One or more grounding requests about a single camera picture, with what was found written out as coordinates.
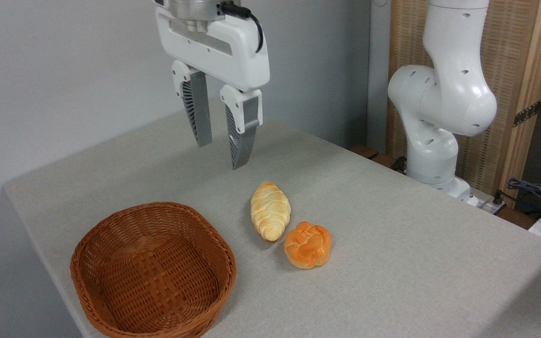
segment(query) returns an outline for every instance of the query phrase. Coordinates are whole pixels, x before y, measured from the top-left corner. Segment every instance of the orange bun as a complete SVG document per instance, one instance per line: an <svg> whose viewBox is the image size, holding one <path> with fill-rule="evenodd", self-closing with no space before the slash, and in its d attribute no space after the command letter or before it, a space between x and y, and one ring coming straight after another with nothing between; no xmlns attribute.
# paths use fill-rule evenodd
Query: orange bun
<svg viewBox="0 0 541 338"><path fill-rule="evenodd" d="M329 260L331 234L320 225L301 222L289 231L283 246L287 259L296 268L311 269Z"/></svg>

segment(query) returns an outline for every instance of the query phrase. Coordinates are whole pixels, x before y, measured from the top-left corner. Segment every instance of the metal hinge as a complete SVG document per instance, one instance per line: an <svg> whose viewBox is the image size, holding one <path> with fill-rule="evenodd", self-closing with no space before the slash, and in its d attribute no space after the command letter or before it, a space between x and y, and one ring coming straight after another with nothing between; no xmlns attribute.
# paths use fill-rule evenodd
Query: metal hinge
<svg viewBox="0 0 541 338"><path fill-rule="evenodd" d="M541 100L530 105L526 109L523 109L522 111L520 111L520 113L517 113L517 115L515 115L515 122L513 123L513 127L517 127L533 115L537 114L537 112L540 110L540 105Z"/></svg>

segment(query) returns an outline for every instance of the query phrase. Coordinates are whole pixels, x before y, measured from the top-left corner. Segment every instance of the basket rim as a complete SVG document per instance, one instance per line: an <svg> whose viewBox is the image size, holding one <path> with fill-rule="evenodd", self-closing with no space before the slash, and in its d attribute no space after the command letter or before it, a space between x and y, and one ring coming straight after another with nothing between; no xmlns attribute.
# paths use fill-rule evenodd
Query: basket rim
<svg viewBox="0 0 541 338"><path fill-rule="evenodd" d="M217 297L216 300L210 304L204 312L200 313L193 319L186 321L185 323L180 323L178 326L172 328L172 329L165 329L161 331L155 331L155 332L143 332L143 333L134 333L134 332L128 332L116 329L114 327L111 327L109 323L106 323L105 321L101 320L101 316L99 313L95 310L95 306L93 306L94 302L92 300L92 296L86 291L86 284L81 276L81 271L79 268L79 263L82 253L86 249L86 244L89 243L89 241L92 239L94 235L99 233L101 231L101 228L103 227L103 224L109 218L112 218L113 216L119 216L121 214L124 214L126 212L131 212L134 209L139 208L148 208L148 207L155 207L155 206L163 206L163 207L178 207L180 209L186 210L187 212L193 214L195 218L197 218L201 225L206 227L208 231L210 231L210 235L220 244L220 247L223 249L225 255L227 256L227 260L229 263L229 276L228 280L224 285L224 288L220 291L219 297ZM128 207L123 210L119 210L111 214L110 216L107 216L103 220L99 221L97 225L95 225L92 229L90 229L84 237L79 241L77 244L75 251L71 257L70 261L70 276L71 279L75 285L75 289L77 291L77 295L79 296L79 301L81 302L81 307L83 311L86 314L87 319L92 323L92 325L98 329L100 332L108 335L108 331L116 336L125 336L125 337L156 337L159 335L165 335L165 334L187 334L191 332L193 329L198 328L199 326L206 323L206 321L209 320L210 313L216 313L220 312L220 310L223 308L225 303L227 302L232 288L234 287L236 276L237 276L237 267L235 262L235 256L232 253L232 250L230 246L227 244L227 242L223 239L223 237L218 233L218 231L213 227L202 214L200 214L197 210L192 208L188 205L183 205L181 203L172 202L172 201L156 201L156 202L150 202L150 203L143 203L141 205L135 205L132 207Z"/></svg>

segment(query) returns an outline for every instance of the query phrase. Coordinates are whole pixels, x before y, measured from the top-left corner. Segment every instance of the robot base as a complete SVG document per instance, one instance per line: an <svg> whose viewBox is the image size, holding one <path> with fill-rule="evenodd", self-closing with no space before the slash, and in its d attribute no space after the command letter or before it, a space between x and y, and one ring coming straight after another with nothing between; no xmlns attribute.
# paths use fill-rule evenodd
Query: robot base
<svg viewBox="0 0 541 338"><path fill-rule="evenodd" d="M455 199L466 202L472 206L477 206L479 203L477 197L474 197L471 194L471 187L469 186L469 184L462 179L457 178L456 176L446 183L428 184L428 186L440 191L446 190L444 192L446 192L448 195L454 197Z"/></svg>

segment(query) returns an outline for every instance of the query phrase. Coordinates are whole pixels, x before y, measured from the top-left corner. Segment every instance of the table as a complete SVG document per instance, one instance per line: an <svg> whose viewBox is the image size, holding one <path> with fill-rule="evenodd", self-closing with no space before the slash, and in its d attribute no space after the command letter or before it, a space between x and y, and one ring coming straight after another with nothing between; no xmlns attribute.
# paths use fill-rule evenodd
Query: table
<svg viewBox="0 0 541 338"><path fill-rule="evenodd" d="M223 112L213 102L212 112ZM198 148L172 115L11 180L5 191L88 338L69 263L99 220L151 201L202 213L231 246L232 295L206 337L541 337L541 237L308 133L266 119L233 171L224 113ZM300 221L333 235L331 259L288 263L249 219L264 180Z"/></svg>

